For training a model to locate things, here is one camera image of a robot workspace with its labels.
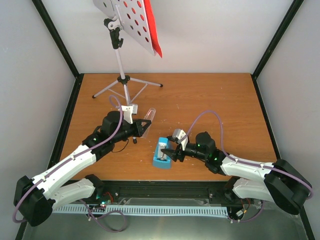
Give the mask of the blue metronome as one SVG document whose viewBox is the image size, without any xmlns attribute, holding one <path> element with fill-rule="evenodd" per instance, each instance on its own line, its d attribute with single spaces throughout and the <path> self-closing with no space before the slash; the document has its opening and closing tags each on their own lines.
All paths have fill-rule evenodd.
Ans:
<svg viewBox="0 0 320 240">
<path fill-rule="evenodd" d="M 158 139 L 152 165 L 159 169 L 170 169 L 172 166 L 172 160 L 169 156 L 167 156 L 165 153 L 162 152 L 162 150 L 172 150 L 172 144 L 166 137 L 160 137 Z"/>
</svg>

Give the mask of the clear plastic metronome cover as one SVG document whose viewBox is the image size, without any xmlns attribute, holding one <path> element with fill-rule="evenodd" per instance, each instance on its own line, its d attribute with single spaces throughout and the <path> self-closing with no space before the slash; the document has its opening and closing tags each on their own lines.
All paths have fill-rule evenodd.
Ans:
<svg viewBox="0 0 320 240">
<path fill-rule="evenodd" d="M 153 122 L 155 115 L 156 115 L 156 109 L 151 107 L 147 111 L 147 113 L 145 114 L 143 119 L 144 120 L 150 120 L 151 122 Z M 148 137 L 148 133 L 150 131 L 150 128 L 151 128 L 151 125 L 149 125 L 148 128 L 145 130 L 145 132 L 142 135 L 142 138 L 146 139 Z"/>
</svg>

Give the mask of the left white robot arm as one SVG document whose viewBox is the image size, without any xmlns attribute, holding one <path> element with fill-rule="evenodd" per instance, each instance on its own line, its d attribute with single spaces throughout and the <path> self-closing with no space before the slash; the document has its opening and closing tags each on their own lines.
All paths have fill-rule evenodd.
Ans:
<svg viewBox="0 0 320 240">
<path fill-rule="evenodd" d="M 21 222 L 32 227 L 42 224 L 52 212 L 80 199 L 99 201 L 104 188 L 95 175 L 66 184 L 83 169 L 110 153 L 116 143 L 131 137 L 142 137 L 152 124 L 150 119 L 133 119 L 124 108 L 111 111 L 82 143 L 66 158 L 32 178 L 22 176 L 16 183 L 13 204 L 20 212 Z"/>
</svg>

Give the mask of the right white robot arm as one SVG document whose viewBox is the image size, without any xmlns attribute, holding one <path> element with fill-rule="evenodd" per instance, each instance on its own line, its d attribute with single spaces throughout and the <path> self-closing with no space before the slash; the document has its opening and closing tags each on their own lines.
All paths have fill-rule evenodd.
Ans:
<svg viewBox="0 0 320 240">
<path fill-rule="evenodd" d="M 204 162 L 214 173 L 229 176 L 224 187 L 225 197 L 257 199 L 275 203 L 283 211 L 298 215 L 305 201 L 312 195 L 312 185 L 286 160 L 257 162 L 228 154 L 216 147 L 208 132 L 200 132 L 191 143 L 182 129 L 176 129 L 168 141 L 176 148 L 162 146 L 159 153 L 172 161 L 183 162 L 191 157 Z"/>
</svg>

